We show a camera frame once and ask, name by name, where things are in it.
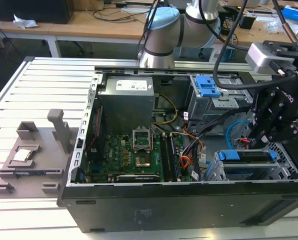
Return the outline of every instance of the blue cable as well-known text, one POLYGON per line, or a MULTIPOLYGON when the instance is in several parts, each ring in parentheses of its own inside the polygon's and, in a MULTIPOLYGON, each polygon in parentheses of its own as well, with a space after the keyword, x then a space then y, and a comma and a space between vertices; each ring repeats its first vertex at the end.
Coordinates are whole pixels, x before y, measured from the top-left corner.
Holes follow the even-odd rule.
POLYGON ((229 146, 230 149, 235 149, 234 146, 230 143, 230 140, 229 140, 229 135, 230 135, 230 132, 231 130, 233 129, 234 126, 236 126, 237 124, 246 124, 246 125, 249 125, 248 122, 246 121, 236 121, 234 122, 228 129, 227 129, 227 132, 225 133, 225 140, 229 146))

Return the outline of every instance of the wooden desk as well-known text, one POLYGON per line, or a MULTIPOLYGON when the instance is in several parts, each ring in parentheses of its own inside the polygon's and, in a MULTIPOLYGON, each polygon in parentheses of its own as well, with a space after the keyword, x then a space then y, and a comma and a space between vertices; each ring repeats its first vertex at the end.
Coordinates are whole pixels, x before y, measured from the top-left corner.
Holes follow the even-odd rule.
MULTIPOLYGON (((295 6, 295 2, 279 1, 280 5, 295 6)), ((273 8, 272 3, 264 7, 273 8)), ((38 27, 21 29, 12 22, 0 22, 0 28, 9 38, 41 39, 49 44, 51 55, 61 57, 57 41, 82 41, 82 42, 106 42, 106 43, 138 43, 144 28, 145 15, 137 15, 140 21, 127 23, 112 23, 95 19, 92 12, 76 11, 68 24, 40 23, 38 27)), ((117 19, 128 16, 126 12, 118 12, 118 9, 105 9, 101 11, 106 19, 117 19)), ((239 44, 249 45, 252 42, 265 40, 289 42, 287 35, 283 33, 269 34, 265 30, 265 22, 254 21, 252 29, 237 28, 235 34, 239 44)))
MULTIPOLYGON (((295 1, 278 1, 279 5, 291 5, 296 6, 295 1)), ((269 1, 267 5, 263 7, 274 9, 272 1, 269 1)), ((254 21, 251 29, 242 29, 239 26, 235 30, 235 34, 238 37, 240 44, 250 44, 252 42, 262 43, 265 40, 280 41, 290 43, 290 39, 284 33, 272 33, 269 34, 265 29, 265 22, 254 21)))
MULTIPOLYGON (((130 16, 127 12, 118 12, 120 9, 105 9, 102 14, 112 14, 103 16, 104 19, 119 19, 130 16)), ((68 35, 68 36, 85 36, 85 37, 104 37, 104 38, 120 38, 120 39, 140 39, 144 22, 146 21, 145 14, 134 16, 140 21, 131 21, 126 23, 113 23, 94 18, 90 11, 75 11, 73 17, 68 24, 53 24, 49 29, 51 35, 68 35)))

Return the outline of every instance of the yellow wire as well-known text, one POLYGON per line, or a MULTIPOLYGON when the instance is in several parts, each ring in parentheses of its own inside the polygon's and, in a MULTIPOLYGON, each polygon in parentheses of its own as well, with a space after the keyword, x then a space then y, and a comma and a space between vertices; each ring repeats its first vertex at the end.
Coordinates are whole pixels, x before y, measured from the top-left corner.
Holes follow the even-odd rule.
POLYGON ((178 116, 178 110, 177 110, 176 106, 174 105, 174 103, 168 97, 166 97, 165 95, 163 95, 161 93, 158 93, 158 94, 159 94, 159 96, 163 96, 164 98, 166 98, 168 100, 168 102, 171 103, 171 105, 174 108, 175 115, 174 115, 174 118, 169 121, 153 121, 152 124, 170 124, 176 120, 176 118, 178 116))

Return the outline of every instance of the ram slot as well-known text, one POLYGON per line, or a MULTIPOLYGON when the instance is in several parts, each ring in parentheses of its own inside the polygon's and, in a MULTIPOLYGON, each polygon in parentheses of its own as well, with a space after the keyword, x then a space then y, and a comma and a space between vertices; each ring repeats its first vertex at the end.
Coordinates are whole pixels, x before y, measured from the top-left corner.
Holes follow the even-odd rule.
POLYGON ((165 182, 177 181, 174 163, 175 148, 172 148, 172 143, 173 141, 171 141, 171 137, 163 135, 160 136, 161 162, 163 169, 163 179, 165 182))

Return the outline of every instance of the red wire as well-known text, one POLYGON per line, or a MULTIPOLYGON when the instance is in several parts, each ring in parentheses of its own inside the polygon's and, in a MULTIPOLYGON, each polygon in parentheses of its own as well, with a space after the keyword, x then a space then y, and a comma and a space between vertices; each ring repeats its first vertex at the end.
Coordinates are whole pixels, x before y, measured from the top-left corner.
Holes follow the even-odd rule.
POLYGON ((243 139, 243 138, 239 139, 239 143, 241 143, 241 142, 250 143, 250 141, 248 139, 243 139))

